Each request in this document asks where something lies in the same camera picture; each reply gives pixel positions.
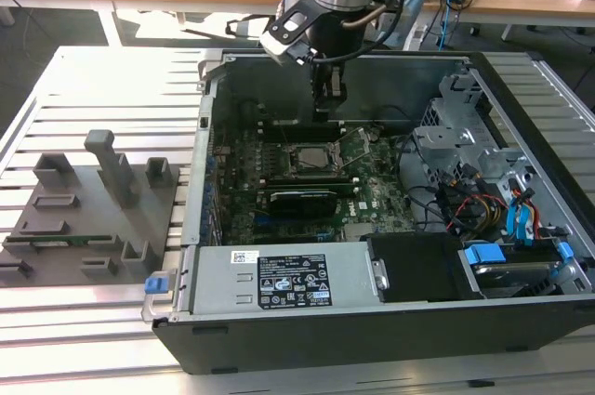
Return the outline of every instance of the barcode sticker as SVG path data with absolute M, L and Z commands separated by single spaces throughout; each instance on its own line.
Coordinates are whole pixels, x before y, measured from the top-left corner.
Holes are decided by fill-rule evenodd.
M 257 263 L 258 251 L 231 251 L 231 263 Z

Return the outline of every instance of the motherboard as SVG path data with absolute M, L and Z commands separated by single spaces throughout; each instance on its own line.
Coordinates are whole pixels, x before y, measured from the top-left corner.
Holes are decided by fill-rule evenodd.
M 353 242 L 413 230 L 394 175 L 395 143 L 373 126 L 238 130 L 216 138 L 213 244 Z

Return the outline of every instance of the table leg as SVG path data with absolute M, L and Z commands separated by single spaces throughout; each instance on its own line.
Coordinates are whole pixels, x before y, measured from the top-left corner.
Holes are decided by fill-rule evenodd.
M 105 32 L 105 38 L 108 39 L 108 46 L 122 46 L 122 26 L 115 11 L 100 10 L 97 13 Z
M 15 20 L 10 13 L 10 8 L 0 7 L 0 23 L 3 26 L 12 26 L 15 24 Z
M 506 25 L 506 28 L 504 29 L 504 32 L 500 36 L 500 38 L 504 42 L 508 42 L 508 40 L 510 39 L 510 33 L 512 32 L 512 28 L 514 28 L 514 25 Z
M 180 31 L 184 31 L 186 29 L 186 13 L 185 12 L 177 12 L 176 18 L 178 19 L 178 29 Z

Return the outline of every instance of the blue drive bracket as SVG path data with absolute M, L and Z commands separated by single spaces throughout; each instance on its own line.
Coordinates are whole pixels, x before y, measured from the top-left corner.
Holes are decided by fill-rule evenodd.
M 470 265 L 506 262 L 499 244 L 473 244 L 465 249 L 465 256 Z

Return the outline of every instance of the warning label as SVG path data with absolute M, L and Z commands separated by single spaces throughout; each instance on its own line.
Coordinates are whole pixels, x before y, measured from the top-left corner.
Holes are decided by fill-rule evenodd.
M 333 305 L 324 254 L 258 258 L 258 304 L 262 309 Z

